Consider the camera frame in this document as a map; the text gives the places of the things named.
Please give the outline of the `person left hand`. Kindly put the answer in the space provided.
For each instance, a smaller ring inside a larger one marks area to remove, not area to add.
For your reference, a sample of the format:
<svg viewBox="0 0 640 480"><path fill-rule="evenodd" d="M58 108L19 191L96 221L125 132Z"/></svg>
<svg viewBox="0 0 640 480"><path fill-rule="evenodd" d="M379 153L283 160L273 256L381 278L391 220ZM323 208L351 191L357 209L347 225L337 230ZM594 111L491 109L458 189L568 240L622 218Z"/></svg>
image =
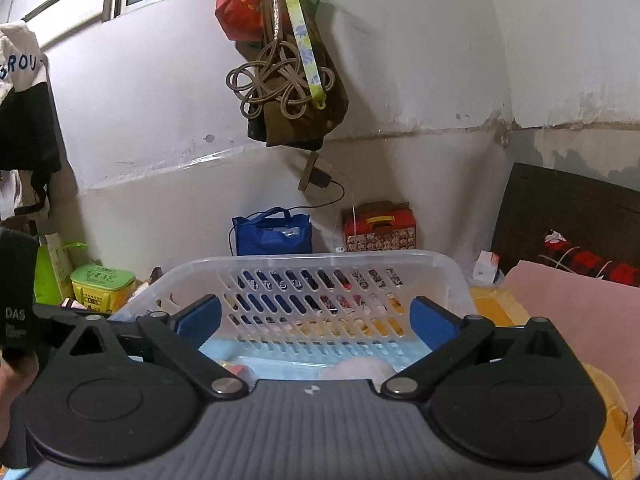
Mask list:
<svg viewBox="0 0 640 480"><path fill-rule="evenodd" d="M38 358L35 354L21 359L15 366L1 359L0 370L0 446L6 443L11 425L11 408L17 397L26 391L37 377Z"/></svg>

